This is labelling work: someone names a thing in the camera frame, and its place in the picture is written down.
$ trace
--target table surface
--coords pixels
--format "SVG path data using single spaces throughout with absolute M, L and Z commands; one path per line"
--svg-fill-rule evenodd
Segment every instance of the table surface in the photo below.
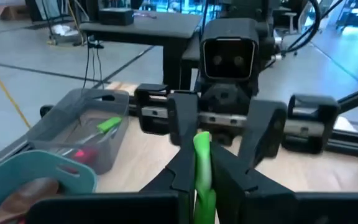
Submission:
M 116 32 L 189 39 L 201 20 L 201 16 L 193 14 L 154 11 L 135 12 L 150 14 L 156 18 L 135 16 L 134 23 L 128 26 L 102 25 L 99 23 L 85 22 L 80 24 L 80 30 L 84 32 Z
M 133 93 L 137 85 L 112 83 L 109 89 Z M 336 129 L 355 131 L 345 118 L 338 118 Z M 228 150 L 237 154 L 240 137 Z M 137 118 L 130 118 L 114 167 L 99 176 L 97 192 L 139 191 L 150 182 L 178 152 L 169 136 L 143 133 Z M 257 170 L 294 191 L 358 192 L 358 157 L 324 152 L 306 155 L 280 148 L 275 159 L 265 159 Z

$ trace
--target gray floor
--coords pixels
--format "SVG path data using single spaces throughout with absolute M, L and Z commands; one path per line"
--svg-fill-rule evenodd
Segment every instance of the gray floor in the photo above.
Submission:
M 51 47 L 46 29 L 22 29 L 30 22 L 0 21 L 0 76 L 31 124 L 39 108 L 55 104 L 68 91 L 81 88 L 86 48 Z M 103 78 L 139 55 L 148 45 L 104 43 L 100 50 Z M 89 66 L 88 78 L 92 76 Z M 193 82 L 197 71 L 193 70 Z M 161 83 L 162 48 L 154 47 L 113 76 L 109 82 Z M 316 36 L 297 57 L 289 55 L 260 74 L 259 98 L 288 101 L 294 93 L 330 95 L 339 99 L 358 90 L 358 34 L 334 29 Z M 88 87 L 94 83 L 87 82 Z M 358 109 L 345 114 L 358 125 Z M 26 126 L 0 89 L 0 150 L 22 136 Z

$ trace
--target clear plastic container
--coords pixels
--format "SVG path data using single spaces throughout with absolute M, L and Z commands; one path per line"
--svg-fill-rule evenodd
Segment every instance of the clear plastic container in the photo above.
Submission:
M 36 149 L 48 150 L 90 166 L 100 175 L 116 160 L 128 127 L 129 95 L 119 90 L 70 91 L 28 133 Z M 111 119 L 121 122 L 106 133 L 98 125 Z

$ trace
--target black box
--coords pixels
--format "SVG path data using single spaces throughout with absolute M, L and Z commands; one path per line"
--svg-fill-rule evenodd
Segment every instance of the black box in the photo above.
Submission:
M 129 8 L 105 8 L 99 10 L 99 22 L 105 25 L 128 26 L 134 23 L 134 11 Z

